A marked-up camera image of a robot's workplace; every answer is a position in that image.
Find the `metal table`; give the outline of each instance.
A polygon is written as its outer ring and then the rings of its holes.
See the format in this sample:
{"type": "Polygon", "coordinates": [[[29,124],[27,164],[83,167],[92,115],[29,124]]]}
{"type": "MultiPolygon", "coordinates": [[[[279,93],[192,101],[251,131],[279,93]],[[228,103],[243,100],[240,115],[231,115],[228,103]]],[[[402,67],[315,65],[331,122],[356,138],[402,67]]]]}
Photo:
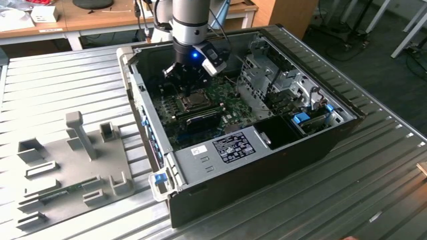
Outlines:
{"type": "MultiPolygon", "coordinates": [[[[92,123],[120,125],[136,194],[36,232],[27,239],[424,239],[427,184],[416,163],[427,158],[426,138],[323,61],[288,32],[280,40],[368,113],[328,156],[283,181],[181,228],[172,229],[168,209],[152,198],[143,142],[121,86],[116,47],[23,57],[1,71],[0,154],[9,143],[36,131],[43,141],[64,138],[45,115],[65,108],[92,123]],[[25,129],[15,129],[13,121],[25,129]]],[[[13,224],[13,164],[0,159],[0,233],[23,233],[13,224]]]]}

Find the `motherboard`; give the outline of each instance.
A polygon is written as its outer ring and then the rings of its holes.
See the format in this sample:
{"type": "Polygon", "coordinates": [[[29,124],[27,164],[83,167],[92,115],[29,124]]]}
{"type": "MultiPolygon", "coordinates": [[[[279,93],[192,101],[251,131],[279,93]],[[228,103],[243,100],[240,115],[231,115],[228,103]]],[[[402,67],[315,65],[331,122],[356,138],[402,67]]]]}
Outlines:
{"type": "Polygon", "coordinates": [[[188,96],[171,83],[157,86],[152,104],[175,150],[229,134],[258,120],[236,81],[216,76],[208,87],[195,89],[188,96]]]}

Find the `side panel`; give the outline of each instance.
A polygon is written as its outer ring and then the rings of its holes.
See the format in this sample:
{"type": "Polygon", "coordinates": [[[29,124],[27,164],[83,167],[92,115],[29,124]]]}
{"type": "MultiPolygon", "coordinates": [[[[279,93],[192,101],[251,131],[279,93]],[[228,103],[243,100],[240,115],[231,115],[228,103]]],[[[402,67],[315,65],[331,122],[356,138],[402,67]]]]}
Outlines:
{"type": "Polygon", "coordinates": [[[180,227],[229,205],[319,161],[360,122],[362,119],[348,121],[324,134],[175,194],[168,200],[172,227],[180,227]]]}

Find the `floor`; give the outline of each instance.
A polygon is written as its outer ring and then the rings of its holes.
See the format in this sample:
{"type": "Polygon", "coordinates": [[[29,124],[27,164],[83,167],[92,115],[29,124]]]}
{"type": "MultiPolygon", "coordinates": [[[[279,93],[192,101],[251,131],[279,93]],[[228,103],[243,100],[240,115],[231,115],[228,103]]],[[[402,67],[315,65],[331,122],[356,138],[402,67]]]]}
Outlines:
{"type": "MultiPolygon", "coordinates": [[[[332,0],[320,0],[322,8],[328,9],[332,0]]],[[[363,1],[358,4],[348,24],[355,24],[363,1]]],[[[360,28],[364,30],[376,14],[378,8],[371,7],[366,14],[360,28]]],[[[336,22],[342,11],[336,11],[336,22]]],[[[427,135],[427,81],[420,79],[407,67],[407,54],[402,53],[396,59],[390,57],[406,33],[402,31],[408,20],[387,12],[368,36],[370,44],[354,59],[342,62],[331,59],[326,48],[339,45],[339,40],[324,33],[312,30],[303,41],[326,59],[344,72],[344,74],[384,103],[384,105],[424,134],[427,135]]],[[[414,41],[419,42],[426,34],[420,32],[414,41]]],[[[360,43],[351,52],[360,49],[360,43]]],[[[331,51],[334,58],[344,59],[352,55],[342,50],[331,51]]],[[[418,65],[411,67],[419,74],[426,74],[418,65]]]]}

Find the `gray 3d printed part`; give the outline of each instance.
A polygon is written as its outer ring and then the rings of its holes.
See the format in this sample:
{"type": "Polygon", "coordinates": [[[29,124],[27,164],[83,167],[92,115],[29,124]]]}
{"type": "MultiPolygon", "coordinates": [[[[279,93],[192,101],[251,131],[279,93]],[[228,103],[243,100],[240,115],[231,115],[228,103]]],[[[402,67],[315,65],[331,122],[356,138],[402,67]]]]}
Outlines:
{"type": "Polygon", "coordinates": [[[21,212],[29,212],[31,210],[40,208],[43,206],[44,206],[44,204],[39,199],[36,199],[31,202],[23,203],[23,204],[21,204],[21,202],[17,203],[17,209],[21,212]]]}
{"type": "Polygon", "coordinates": [[[28,214],[25,217],[16,220],[16,228],[25,230],[47,220],[47,217],[39,212],[28,214]]]}
{"type": "Polygon", "coordinates": [[[41,148],[43,146],[35,138],[20,141],[17,143],[17,156],[25,163],[36,161],[43,158],[39,153],[41,148]]]}
{"type": "Polygon", "coordinates": [[[113,129],[117,138],[108,142],[104,142],[100,130],[87,133],[97,153],[95,161],[88,161],[88,153],[83,146],[72,150],[65,139],[43,145],[40,151],[43,159],[33,161],[31,167],[55,161],[59,170],[44,172],[29,178],[31,185],[23,186],[28,190],[27,197],[17,201],[19,210],[24,213],[39,211],[48,219],[45,223],[28,228],[28,231],[37,231],[133,194],[132,175],[120,131],[117,126],[113,126],[113,129]],[[119,181],[113,182],[113,185],[117,185],[116,190],[123,193],[120,195],[115,195],[115,189],[111,187],[111,176],[113,180],[119,181]],[[52,182],[44,182],[49,179],[57,180],[60,186],[51,188],[51,190],[41,189],[41,187],[47,188],[49,184],[52,185],[52,182]],[[95,204],[87,204],[83,201],[83,195],[99,189],[105,196],[104,200],[95,204]]]}
{"type": "Polygon", "coordinates": [[[109,176],[109,185],[112,188],[113,195],[125,194],[132,187],[124,172],[121,172],[121,180],[119,181],[115,181],[113,176],[109,176]]]}
{"type": "Polygon", "coordinates": [[[32,185],[32,187],[24,189],[24,198],[28,198],[36,194],[44,194],[55,189],[59,189],[61,183],[55,178],[44,178],[41,180],[37,180],[36,184],[32,185]]]}
{"type": "Polygon", "coordinates": [[[83,195],[83,202],[88,206],[93,206],[103,201],[105,201],[107,195],[104,194],[103,189],[97,189],[96,191],[92,191],[83,195]]]}
{"type": "Polygon", "coordinates": [[[77,137],[76,131],[72,128],[67,128],[65,131],[71,139],[77,137]]]}
{"type": "Polygon", "coordinates": [[[59,168],[56,161],[39,164],[25,170],[25,178],[32,178],[59,168]]]}
{"type": "Polygon", "coordinates": [[[92,188],[97,188],[104,183],[100,175],[91,177],[87,181],[87,183],[81,184],[81,187],[85,191],[88,191],[92,188]]]}
{"type": "Polygon", "coordinates": [[[116,127],[115,129],[111,121],[99,125],[99,132],[104,143],[117,138],[117,131],[119,128],[116,127]]]}
{"type": "Polygon", "coordinates": [[[83,116],[81,112],[75,111],[65,114],[67,127],[72,128],[75,134],[77,135],[88,157],[91,160],[96,159],[96,150],[92,146],[89,137],[83,129],[83,116]]]}
{"type": "Polygon", "coordinates": [[[68,146],[71,147],[71,150],[73,150],[73,151],[83,148],[81,141],[80,141],[79,137],[73,137],[72,139],[68,139],[67,143],[68,143],[68,146]]]}

